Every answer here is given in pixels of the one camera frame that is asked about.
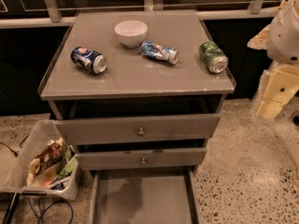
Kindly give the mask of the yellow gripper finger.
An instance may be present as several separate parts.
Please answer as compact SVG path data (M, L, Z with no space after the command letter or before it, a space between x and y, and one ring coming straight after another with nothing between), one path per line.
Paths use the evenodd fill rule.
M247 44L250 49L267 49L269 25L265 26L256 36L251 38Z
M284 64L274 68L269 74L256 115L262 119L274 119L298 91L298 66Z

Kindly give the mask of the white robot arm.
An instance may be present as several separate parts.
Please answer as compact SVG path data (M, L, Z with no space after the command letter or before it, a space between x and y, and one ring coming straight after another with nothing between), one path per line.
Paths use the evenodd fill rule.
M274 119L299 91L299 0L283 1L275 18L249 42L251 49L265 49L277 65L268 82L256 115Z

